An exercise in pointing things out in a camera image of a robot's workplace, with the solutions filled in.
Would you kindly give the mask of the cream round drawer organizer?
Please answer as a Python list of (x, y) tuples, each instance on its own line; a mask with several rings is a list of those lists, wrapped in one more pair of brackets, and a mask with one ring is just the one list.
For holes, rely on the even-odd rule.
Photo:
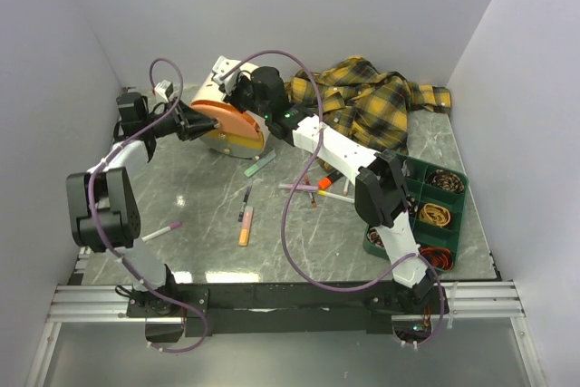
[(274, 67), (258, 67), (221, 56), (198, 89), (190, 108), (217, 121), (201, 137), (229, 157), (253, 159), (266, 147), (266, 118), (289, 107), (285, 83)]

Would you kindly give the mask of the pink top drawer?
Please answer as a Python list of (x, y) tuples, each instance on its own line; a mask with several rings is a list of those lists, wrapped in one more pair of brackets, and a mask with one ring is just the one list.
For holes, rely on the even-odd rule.
[(209, 100), (195, 101), (190, 107), (203, 115), (217, 120), (219, 128), (237, 136), (257, 139), (261, 131), (257, 121), (247, 112), (241, 112), (230, 104)]

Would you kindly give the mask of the yellow drawer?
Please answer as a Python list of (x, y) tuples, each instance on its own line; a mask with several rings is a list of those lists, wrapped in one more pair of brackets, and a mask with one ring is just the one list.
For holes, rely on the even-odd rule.
[(218, 143), (228, 143), (252, 149), (263, 149), (265, 146), (264, 135), (259, 133), (256, 138), (248, 138), (231, 132), (223, 132), (222, 130), (213, 130), (201, 137), (202, 140), (214, 140)]

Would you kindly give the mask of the white pen pink cap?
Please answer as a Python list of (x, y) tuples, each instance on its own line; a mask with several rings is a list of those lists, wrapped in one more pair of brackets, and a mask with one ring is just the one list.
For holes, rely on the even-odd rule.
[(158, 229), (158, 230), (156, 230), (156, 231), (154, 231), (152, 233), (149, 233), (146, 236), (143, 236), (142, 237), (142, 240), (144, 242), (150, 241), (150, 240), (152, 240), (152, 239), (154, 239), (156, 237), (163, 236), (163, 235), (169, 233), (170, 231), (173, 231), (175, 229), (178, 229), (181, 226), (182, 226), (182, 223), (180, 221), (176, 221), (176, 222), (174, 222), (174, 223), (172, 223), (172, 224), (170, 224), (168, 226), (165, 226), (165, 227), (160, 228), (160, 229)]

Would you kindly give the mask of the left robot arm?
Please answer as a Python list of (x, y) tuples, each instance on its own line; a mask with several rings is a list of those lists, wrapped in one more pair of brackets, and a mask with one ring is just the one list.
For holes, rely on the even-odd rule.
[(72, 238), (79, 247), (128, 260), (150, 292), (133, 277), (132, 289), (117, 288), (146, 314), (169, 316), (181, 304), (181, 294), (169, 267), (149, 252), (140, 237), (141, 219), (131, 179), (149, 163), (157, 139), (170, 135), (195, 140), (217, 128), (218, 122), (179, 102), (170, 115), (156, 113), (146, 96), (126, 91), (116, 99), (119, 120), (113, 130), (112, 155), (103, 163), (67, 177)]

